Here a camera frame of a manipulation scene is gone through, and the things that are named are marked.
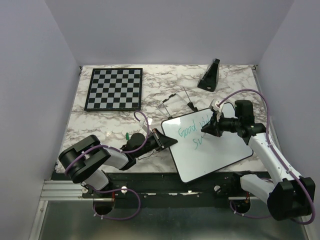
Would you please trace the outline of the white whiteboard black frame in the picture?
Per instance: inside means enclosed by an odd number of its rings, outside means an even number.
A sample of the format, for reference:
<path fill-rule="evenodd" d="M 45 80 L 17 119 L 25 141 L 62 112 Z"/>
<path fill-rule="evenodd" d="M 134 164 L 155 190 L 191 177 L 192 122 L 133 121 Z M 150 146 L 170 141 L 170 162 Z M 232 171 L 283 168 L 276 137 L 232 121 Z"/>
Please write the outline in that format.
<path fill-rule="evenodd" d="M 235 133 L 224 132 L 222 137 L 207 134 L 203 138 L 201 129 L 212 115 L 213 112 L 206 108 L 161 123 L 164 135 L 178 140 L 169 150 L 184 183 L 253 155 L 253 150 Z"/>

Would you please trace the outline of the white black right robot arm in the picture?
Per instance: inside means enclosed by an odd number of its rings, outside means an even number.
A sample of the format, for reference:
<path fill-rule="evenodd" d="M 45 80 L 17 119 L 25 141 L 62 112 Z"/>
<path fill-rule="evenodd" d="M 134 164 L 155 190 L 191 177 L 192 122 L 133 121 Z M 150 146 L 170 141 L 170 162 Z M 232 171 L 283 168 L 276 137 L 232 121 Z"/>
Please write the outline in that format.
<path fill-rule="evenodd" d="M 315 182 L 294 170 L 270 140 L 265 125 L 255 122 L 252 102 L 237 100 L 234 117 L 225 117 L 223 107 L 220 101 L 211 101 L 212 117 L 201 132 L 215 137 L 224 132 L 236 133 L 258 155 L 271 178 L 268 182 L 254 173 L 243 172 L 230 183 L 230 191 L 236 196 L 245 192 L 255 195 L 277 221 L 313 216 Z"/>

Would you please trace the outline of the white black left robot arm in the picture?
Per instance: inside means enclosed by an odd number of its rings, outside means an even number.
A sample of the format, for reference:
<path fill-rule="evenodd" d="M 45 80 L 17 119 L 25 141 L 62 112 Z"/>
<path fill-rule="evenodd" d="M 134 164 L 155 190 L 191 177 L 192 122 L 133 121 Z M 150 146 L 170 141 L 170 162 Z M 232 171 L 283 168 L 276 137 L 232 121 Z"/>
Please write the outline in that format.
<path fill-rule="evenodd" d="M 102 145 L 95 135 L 65 149 L 58 160 L 65 175 L 75 184 L 85 183 L 101 198 L 111 191 L 110 179 L 100 170 L 102 165 L 125 171 L 137 163 L 137 158 L 155 150 L 160 152 L 178 143 L 177 139 L 163 135 L 154 128 L 147 136 L 134 133 L 120 149 Z"/>

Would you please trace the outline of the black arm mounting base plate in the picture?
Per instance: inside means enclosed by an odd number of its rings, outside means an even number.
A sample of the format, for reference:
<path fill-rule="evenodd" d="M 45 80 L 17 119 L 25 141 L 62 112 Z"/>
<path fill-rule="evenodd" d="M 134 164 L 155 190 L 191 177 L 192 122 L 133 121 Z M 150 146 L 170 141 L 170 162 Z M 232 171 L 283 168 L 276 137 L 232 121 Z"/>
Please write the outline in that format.
<path fill-rule="evenodd" d="M 188 183 L 178 173 L 109 173 L 108 189 L 126 187 L 134 193 L 97 193 L 85 187 L 81 200 L 99 210 L 141 208 L 227 208 L 231 200 L 245 209 L 257 199 L 240 188 L 241 172 L 212 172 Z"/>

